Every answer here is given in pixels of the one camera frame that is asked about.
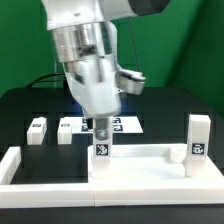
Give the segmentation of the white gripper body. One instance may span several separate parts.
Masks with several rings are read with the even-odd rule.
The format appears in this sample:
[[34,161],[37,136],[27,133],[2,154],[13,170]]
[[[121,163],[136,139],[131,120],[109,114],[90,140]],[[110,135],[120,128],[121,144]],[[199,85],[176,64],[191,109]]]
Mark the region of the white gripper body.
[[105,58],[88,57],[63,64],[73,98],[87,118],[106,118],[121,109],[115,85],[115,71]]

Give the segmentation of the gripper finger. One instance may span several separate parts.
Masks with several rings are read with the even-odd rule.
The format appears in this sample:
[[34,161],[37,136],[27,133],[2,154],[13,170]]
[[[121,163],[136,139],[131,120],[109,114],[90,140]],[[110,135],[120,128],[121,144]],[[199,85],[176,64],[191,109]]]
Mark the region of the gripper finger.
[[108,134],[108,119],[96,119],[95,120],[95,137],[98,140],[107,140],[109,137]]

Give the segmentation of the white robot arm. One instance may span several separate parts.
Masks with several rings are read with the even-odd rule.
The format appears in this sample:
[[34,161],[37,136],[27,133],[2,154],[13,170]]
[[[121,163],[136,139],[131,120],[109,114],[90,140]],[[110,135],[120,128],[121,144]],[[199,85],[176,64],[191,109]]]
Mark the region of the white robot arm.
[[121,110],[118,91],[139,95],[145,83],[142,73],[119,66],[112,21],[160,13],[170,0],[41,1],[71,94],[95,121],[95,137],[107,140],[109,118]]

